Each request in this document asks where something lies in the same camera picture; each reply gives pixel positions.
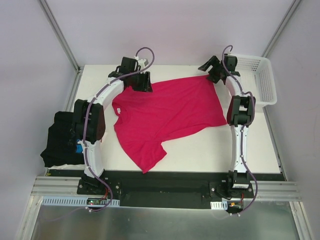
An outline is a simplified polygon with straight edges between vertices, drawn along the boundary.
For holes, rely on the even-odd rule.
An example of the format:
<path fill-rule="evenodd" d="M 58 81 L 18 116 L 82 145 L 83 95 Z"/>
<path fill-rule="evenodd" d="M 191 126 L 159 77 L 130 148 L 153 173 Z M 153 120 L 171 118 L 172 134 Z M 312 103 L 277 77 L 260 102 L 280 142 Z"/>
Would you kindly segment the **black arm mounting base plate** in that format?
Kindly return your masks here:
<path fill-rule="evenodd" d="M 99 200 L 112 197 L 122 207 L 208 209 L 221 200 L 244 204 L 255 196 L 253 186 L 231 189 L 226 172 L 106 170 L 99 180 L 80 170 L 49 170 L 50 177 L 78 177 L 76 193 Z"/>

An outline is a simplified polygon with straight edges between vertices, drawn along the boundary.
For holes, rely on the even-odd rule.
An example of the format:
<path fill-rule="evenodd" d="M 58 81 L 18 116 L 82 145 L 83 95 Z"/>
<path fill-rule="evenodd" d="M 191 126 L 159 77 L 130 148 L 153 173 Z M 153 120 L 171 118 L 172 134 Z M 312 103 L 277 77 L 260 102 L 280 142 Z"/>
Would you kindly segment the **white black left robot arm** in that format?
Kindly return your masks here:
<path fill-rule="evenodd" d="M 82 146 L 84 174 L 79 181 L 80 190 L 90 190 L 102 194 L 107 184 L 102 176 L 105 171 L 102 163 L 101 140 L 106 131 L 105 109 L 115 97 L 126 88 L 151 93 L 151 66 L 145 58 L 123 57 L 121 64 L 112 71 L 104 86 L 87 99 L 77 99 L 73 107 L 72 127 Z"/>

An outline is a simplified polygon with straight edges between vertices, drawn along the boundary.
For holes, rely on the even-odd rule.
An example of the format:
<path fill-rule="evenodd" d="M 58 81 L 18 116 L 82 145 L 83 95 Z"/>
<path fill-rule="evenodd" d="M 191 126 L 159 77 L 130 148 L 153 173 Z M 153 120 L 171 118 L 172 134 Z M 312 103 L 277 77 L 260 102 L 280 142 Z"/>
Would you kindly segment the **pink t shirt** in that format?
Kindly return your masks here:
<path fill-rule="evenodd" d="M 145 174 L 166 156 L 162 143 L 226 125 L 214 84 L 205 75 L 126 88 L 112 101 L 120 146 Z"/>

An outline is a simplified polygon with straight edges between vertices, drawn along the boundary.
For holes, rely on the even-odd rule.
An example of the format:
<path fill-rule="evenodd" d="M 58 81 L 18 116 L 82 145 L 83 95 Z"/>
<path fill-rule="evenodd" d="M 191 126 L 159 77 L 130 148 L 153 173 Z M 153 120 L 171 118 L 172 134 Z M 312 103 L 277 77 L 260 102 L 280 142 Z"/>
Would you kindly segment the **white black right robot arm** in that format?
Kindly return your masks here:
<path fill-rule="evenodd" d="M 251 188 L 252 172 L 247 164 L 247 142 L 249 126 L 255 118 L 256 99 L 250 91 L 244 91 L 240 82 L 241 75 L 236 71 L 237 57 L 227 54 L 222 56 L 222 60 L 212 56 L 198 70 L 208 72 L 207 79 L 214 84 L 222 81 L 231 96 L 226 114 L 232 136 L 231 165 L 226 180 L 214 190 L 218 197 L 231 200 L 232 197 L 241 198 Z"/>

